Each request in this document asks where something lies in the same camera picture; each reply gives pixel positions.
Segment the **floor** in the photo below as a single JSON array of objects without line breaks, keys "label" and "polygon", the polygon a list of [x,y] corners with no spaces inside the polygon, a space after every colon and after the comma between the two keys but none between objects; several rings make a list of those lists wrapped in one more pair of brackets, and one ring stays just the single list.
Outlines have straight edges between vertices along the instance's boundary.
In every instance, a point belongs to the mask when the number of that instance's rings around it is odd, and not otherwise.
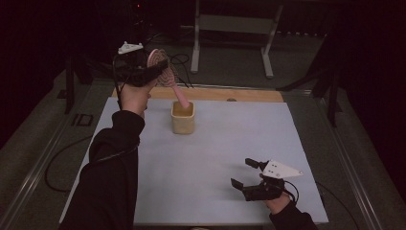
[{"label": "floor", "polygon": [[[158,34],[147,50],[162,48],[184,65],[180,77],[197,86],[248,87],[275,90],[302,77],[323,40],[277,34],[270,59],[275,73],[264,76],[260,41],[233,42],[226,34],[202,35],[199,72],[191,74],[192,37],[181,41]],[[326,119],[324,99],[313,98],[314,82],[282,92],[291,110],[310,168],[324,200],[329,223],[320,229],[406,229],[406,206],[376,154],[368,134],[352,110],[344,89],[339,90],[336,122]],[[96,128],[103,105],[113,90],[110,79],[91,85],[76,82],[76,103],[64,114],[64,72],[54,89],[0,150],[0,228],[57,229],[69,189]],[[90,126],[78,126],[76,114],[93,116]],[[137,226],[137,229],[190,229],[191,226]],[[262,229],[262,226],[211,226],[211,229]],[[265,226],[273,229],[272,224]]]}]

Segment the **yellow cup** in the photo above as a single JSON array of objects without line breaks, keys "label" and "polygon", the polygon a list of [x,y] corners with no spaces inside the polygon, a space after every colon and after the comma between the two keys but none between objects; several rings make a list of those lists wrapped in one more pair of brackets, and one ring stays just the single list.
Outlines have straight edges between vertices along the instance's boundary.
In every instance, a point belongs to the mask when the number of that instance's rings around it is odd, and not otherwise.
[{"label": "yellow cup", "polygon": [[194,104],[189,102],[187,108],[179,102],[172,103],[172,131],[176,134],[191,134],[194,132]]}]

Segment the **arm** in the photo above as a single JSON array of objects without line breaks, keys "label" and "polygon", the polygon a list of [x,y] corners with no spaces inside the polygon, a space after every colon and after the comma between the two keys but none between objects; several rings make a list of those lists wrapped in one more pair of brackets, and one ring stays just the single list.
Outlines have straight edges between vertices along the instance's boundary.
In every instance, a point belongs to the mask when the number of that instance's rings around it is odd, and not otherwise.
[{"label": "arm", "polygon": [[59,229],[133,229],[138,188],[138,145],[148,93],[156,81],[122,91],[123,110],[89,149],[89,164]]},{"label": "arm", "polygon": [[271,211],[269,218],[277,230],[317,230],[310,214],[299,211],[288,194],[282,193],[279,198],[265,200],[265,204]]}]

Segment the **desk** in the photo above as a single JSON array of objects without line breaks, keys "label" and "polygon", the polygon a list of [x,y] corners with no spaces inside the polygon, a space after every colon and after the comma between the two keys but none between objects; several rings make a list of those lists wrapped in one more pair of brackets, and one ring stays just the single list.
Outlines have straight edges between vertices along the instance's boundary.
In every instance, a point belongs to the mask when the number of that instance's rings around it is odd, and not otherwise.
[{"label": "desk", "polygon": [[251,18],[251,17],[235,17],[210,15],[200,13],[200,0],[196,0],[196,9],[194,16],[194,45],[192,53],[191,72],[198,72],[199,56],[200,56],[200,30],[223,31],[223,32],[239,32],[252,34],[268,35],[268,41],[265,47],[261,48],[263,67],[265,76],[268,79],[274,77],[271,62],[269,60],[269,50],[278,28],[278,22],[282,14],[282,5],[278,5],[278,9],[273,19]]},{"label": "desk", "polygon": [[[151,91],[146,128],[140,137],[134,224],[269,224],[269,212],[263,203],[246,202],[242,193],[231,186],[230,178],[246,185],[259,184],[260,171],[246,166],[246,157],[274,159],[302,171],[303,176],[287,179],[300,191],[298,207],[310,213],[314,221],[327,222],[289,109],[278,92],[201,88],[183,91],[195,106],[195,131],[191,135],[171,132],[173,97],[158,99],[172,95],[171,89],[156,87]],[[237,102],[223,101],[229,98],[224,92]],[[255,102],[256,97],[262,101]],[[95,133],[111,127],[111,115],[118,109],[117,99],[109,98]],[[82,166],[87,162],[86,155]],[[294,193],[293,188],[286,188]]]}]

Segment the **black sleeve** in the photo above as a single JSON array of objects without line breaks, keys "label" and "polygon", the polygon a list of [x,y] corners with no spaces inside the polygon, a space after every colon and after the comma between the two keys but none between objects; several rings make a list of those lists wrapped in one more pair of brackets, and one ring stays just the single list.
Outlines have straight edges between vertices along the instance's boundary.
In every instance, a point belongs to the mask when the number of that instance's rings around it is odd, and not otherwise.
[{"label": "black sleeve", "polygon": [[276,215],[269,215],[277,230],[317,230],[310,214],[302,213],[293,201]]},{"label": "black sleeve", "polygon": [[138,145],[144,119],[129,111],[113,114],[101,130],[59,229],[133,229],[138,188]]}]

